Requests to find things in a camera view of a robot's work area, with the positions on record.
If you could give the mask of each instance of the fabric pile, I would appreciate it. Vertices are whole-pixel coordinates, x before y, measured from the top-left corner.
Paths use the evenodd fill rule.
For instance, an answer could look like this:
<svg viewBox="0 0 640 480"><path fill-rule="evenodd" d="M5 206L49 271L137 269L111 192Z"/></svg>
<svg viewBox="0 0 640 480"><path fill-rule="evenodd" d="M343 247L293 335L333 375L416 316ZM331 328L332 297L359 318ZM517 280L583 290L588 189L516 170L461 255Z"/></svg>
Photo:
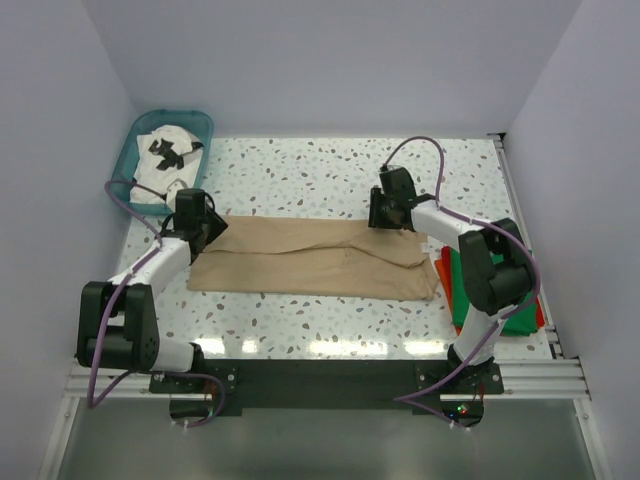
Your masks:
<svg viewBox="0 0 640 480"><path fill-rule="evenodd" d="M138 135L140 160L133 178L136 182L166 194L171 185L191 188L202 160L203 145L175 125L163 125L148 135ZM161 198L141 188L131 190L132 203L159 204Z"/></svg>

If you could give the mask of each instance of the black mounting plate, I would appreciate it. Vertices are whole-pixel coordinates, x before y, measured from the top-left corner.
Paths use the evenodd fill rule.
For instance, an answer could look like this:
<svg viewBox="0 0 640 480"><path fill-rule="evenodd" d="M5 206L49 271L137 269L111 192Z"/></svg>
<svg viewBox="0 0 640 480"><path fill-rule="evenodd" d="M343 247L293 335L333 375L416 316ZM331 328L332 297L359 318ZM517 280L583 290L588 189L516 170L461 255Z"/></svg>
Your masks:
<svg viewBox="0 0 640 480"><path fill-rule="evenodd" d="M205 360L197 373L216 376L227 400L221 415L242 415L245 408L406 409L392 399L426 388L451 371L447 360ZM441 394L504 393L500 367L471 380L445 385L420 402L442 411ZM152 378L151 393L203 393L205 382ZM423 411L414 408L414 413Z"/></svg>

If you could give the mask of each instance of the terrazzo table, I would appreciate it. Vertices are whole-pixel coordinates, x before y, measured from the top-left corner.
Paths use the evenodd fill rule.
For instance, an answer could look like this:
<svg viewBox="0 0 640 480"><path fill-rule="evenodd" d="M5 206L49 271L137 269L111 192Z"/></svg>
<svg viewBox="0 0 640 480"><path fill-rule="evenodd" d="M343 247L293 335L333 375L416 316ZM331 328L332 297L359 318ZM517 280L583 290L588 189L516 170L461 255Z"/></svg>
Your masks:
<svg viewBox="0 0 640 480"><path fill-rule="evenodd" d="M368 218L369 190L398 138L214 139L202 188L221 214L301 218ZM512 215L494 143L442 140L442 201L473 216ZM408 144L394 158L419 193L433 192L435 148ZM158 225L161 218L152 218ZM129 266L153 236L133 221L120 259ZM431 260L442 244L429 240ZM186 289L185 269L156 301L160 335L199 343L209 358L446 358L456 338L442 285L432 301L287 294L205 293ZM545 330L502 337L500 360L550 359Z"/></svg>

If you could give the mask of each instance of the plastic laundry basket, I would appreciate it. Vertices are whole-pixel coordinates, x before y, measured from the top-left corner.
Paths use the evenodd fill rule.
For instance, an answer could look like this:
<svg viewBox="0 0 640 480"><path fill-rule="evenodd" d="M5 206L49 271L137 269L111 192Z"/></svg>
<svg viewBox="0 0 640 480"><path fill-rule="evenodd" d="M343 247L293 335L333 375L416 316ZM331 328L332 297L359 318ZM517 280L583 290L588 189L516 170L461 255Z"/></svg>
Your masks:
<svg viewBox="0 0 640 480"><path fill-rule="evenodd" d="M138 142L136 137L138 135L146 135L151 133L158 127L163 125L176 125L188 130L193 135L198 137L198 140L202 142L202 160L200 161L200 167L196 174L196 180L193 185L194 188L199 188L202 185L202 175L204 168L209 160L209 149L211 147L211 137L213 135L213 122L211 118L197 110L154 110L149 113L145 113L138 118L133 125L127 139L124 142L120 156L118 157L118 163L113 170L114 180L133 180L133 175L136 172L140 155L138 153ZM171 209L165 204L148 205L144 203L132 203L129 201L129 192L132 187L128 185L113 185L113 193L123 202L126 202L136 212L144 215L168 215L171 213Z"/></svg>

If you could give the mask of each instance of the beige pants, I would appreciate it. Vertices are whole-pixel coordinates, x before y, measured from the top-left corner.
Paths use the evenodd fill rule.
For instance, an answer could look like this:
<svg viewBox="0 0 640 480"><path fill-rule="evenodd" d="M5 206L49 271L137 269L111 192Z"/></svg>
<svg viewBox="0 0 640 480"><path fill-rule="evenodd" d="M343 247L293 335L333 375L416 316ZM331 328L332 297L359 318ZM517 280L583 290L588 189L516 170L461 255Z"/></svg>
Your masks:
<svg viewBox="0 0 640 480"><path fill-rule="evenodd" d="M427 236L366 220L225 218L229 228L191 266L189 290L432 298Z"/></svg>

